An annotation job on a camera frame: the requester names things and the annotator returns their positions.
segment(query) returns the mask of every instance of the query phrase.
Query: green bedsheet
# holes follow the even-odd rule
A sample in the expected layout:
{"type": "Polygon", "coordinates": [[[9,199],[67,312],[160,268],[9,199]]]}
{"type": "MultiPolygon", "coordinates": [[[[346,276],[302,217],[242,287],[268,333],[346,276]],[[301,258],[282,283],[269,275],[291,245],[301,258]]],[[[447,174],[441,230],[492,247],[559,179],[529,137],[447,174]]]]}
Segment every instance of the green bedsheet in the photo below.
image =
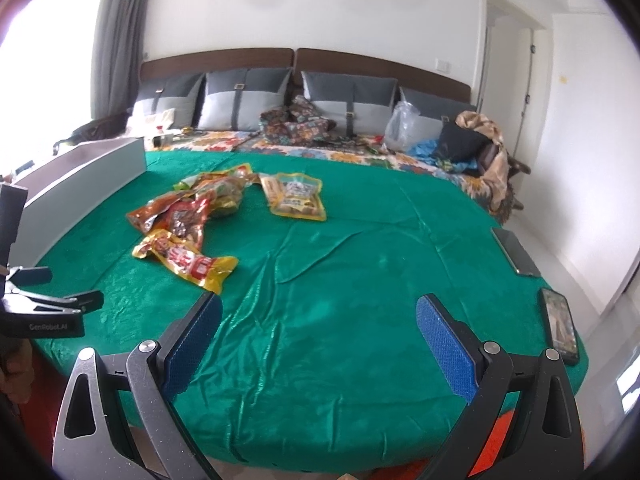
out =
{"type": "MultiPolygon", "coordinates": [[[[228,462],[342,473],[436,451],[465,403],[454,396],[415,322],[434,292],[481,340],[509,352],[545,347],[536,293],[495,243],[497,225],[450,182],[297,157],[149,153],[148,171],[110,197],[44,257],[53,294],[100,288],[86,336],[38,342],[63,372],[78,351],[129,351],[157,338],[201,289],[130,256],[125,213],[199,171],[243,162],[324,182],[327,222],[271,215],[260,187],[207,225],[203,252],[240,260],[222,292],[223,321],[175,407],[202,451],[228,462]]],[[[568,373],[577,390],[588,360],[568,373]]],[[[505,409],[514,405],[510,396],[505,409]]],[[[132,401],[126,399],[131,420],[132,401]]]]}

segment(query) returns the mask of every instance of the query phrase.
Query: gray curtain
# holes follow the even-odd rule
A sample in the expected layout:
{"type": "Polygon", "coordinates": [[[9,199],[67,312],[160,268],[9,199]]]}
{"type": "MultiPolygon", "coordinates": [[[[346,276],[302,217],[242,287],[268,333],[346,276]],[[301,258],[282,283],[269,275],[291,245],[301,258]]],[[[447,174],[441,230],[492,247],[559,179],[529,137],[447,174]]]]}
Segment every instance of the gray curtain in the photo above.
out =
{"type": "Polygon", "coordinates": [[[147,3],[100,0],[91,66],[94,120],[124,112],[136,100],[147,3]]]}

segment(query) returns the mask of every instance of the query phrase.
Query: metal screw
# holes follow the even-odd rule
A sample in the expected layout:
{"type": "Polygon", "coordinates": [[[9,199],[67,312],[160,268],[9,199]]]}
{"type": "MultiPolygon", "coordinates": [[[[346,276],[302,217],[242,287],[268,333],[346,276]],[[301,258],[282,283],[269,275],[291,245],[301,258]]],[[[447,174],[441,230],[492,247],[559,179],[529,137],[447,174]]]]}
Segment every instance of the metal screw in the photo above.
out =
{"type": "Polygon", "coordinates": [[[146,341],[143,341],[138,345],[138,350],[144,352],[145,354],[147,352],[153,351],[154,348],[156,348],[156,342],[151,341],[151,339],[147,339],[146,341]]]}
{"type": "Polygon", "coordinates": [[[82,361],[88,361],[94,356],[94,349],[88,346],[87,348],[83,348],[78,354],[78,359],[82,361]]]}
{"type": "Polygon", "coordinates": [[[551,359],[552,361],[558,361],[560,358],[560,354],[554,348],[547,348],[545,351],[545,355],[547,359],[551,359]]]}
{"type": "Polygon", "coordinates": [[[484,351],[491,355],[496,355],[500,352],[500,345],[498,343],[494,343],[493,341],[487,341],[484,343],[484,351]]]}

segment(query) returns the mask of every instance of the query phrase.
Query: snack bag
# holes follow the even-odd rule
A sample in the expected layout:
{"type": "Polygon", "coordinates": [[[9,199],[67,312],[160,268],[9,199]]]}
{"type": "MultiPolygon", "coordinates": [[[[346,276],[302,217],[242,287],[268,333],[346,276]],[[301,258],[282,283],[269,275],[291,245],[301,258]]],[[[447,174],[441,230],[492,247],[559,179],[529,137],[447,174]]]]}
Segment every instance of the snack bag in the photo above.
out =
{"type": "Polygon", "coordinates": [[[243,178],[223,176],[215,180],[203,180],[191,191],[196,200],[209,200],[210,217],[220,218],[238,211],[245,185],[243,178]]]}
{"type": "Polygon", "coordinates": [[[230,170],[187,177],[176,184],[174,189],[187,189],[194,194],[196,200],[208,198],[208,216],[220,218],[238,211],[244,188],[254,180],[251,166],[241,164],[230,170]]]}
{"type": "Polygon", "coordinates": [[[326,220],[320,200],[322,181],[303,173],[260,174],[260,183],[274,215],[326,220]]]}
{"type": "Polygon", "coordinates": [[[204,241],[204,224],[207,221],[209,207],[208,197],[176,202],[166,213],[158,217],[155,228],[165,229],[200,250],[204,241]]]}
{"type": "Polygon", "coordinates": [[[176,191],[192,189],[193,187],[196,187],[198,184],[200,184],[204,180],[216,180],[224,176],[235,176],[238,178],[245,178],[252,173],[253,173],[253,170],[251,169],[251,165],[240,164],[239,166],[235,166],[233,168],[230,168],[229,170],[207,171],[205,173],[199,173],[197,175],[188,176],[187,178],[184,178],[180,182],[178,182],[178,184],[175,184],[174,189],[176,191]]]}
{"type": "Polygon", "coordinates": [[[173,204],[188,196],[188,191],[170,191],[150,200],[135,211],[127,213],[127,220],[138,231],[147,234],[154,226],[159,215],[166,212],[173,204]]]}
{"type": "Polygon", "coordinates": [[[164,229],[156,229],[133,249],[133,256],[153,253],[172,273],[209,292],[220,294],[222,282],[233,272],[238,259],[232,256],[208,258],[190,242],[183,242],[164,229]]]}

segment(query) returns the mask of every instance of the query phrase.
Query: floral bedspread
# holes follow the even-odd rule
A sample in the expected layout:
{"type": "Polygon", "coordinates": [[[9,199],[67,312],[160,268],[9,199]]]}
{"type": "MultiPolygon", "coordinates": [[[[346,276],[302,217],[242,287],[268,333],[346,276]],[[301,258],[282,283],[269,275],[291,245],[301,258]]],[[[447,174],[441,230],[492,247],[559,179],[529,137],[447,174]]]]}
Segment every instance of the floral bedspread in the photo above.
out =
{"type": "Polygon", "coordinates": [[[147,149],[156,151],[185,150],[189,152],[239,152],[301,156],[396,171],[410,171],[417,174],[430,174],[436,178],[449,180],[458,186],[477,204],[488,211],[500,224],[504,224],[511,215],[513,208],[513,191],[511,189],[507,193],[506,199],[500,203],[500,207],[497,210],[492,210],[490,206],[492,190],[480,178],[466,174],[447,173],[445,171],[446,168],[430,166],[412,156],[402,153],[393,155],[376,154],[376,150],[371,150],[367,146],[358,146],[357,149],[351,148],[351,153],[325,148],[279,146],[270,144],[264,138],[257,137],[257,135],[257,132],[206,132],[200,136],[177,137],[171,145],[163,146],[162,148],[153,148],[147,144],[147,149]]]}

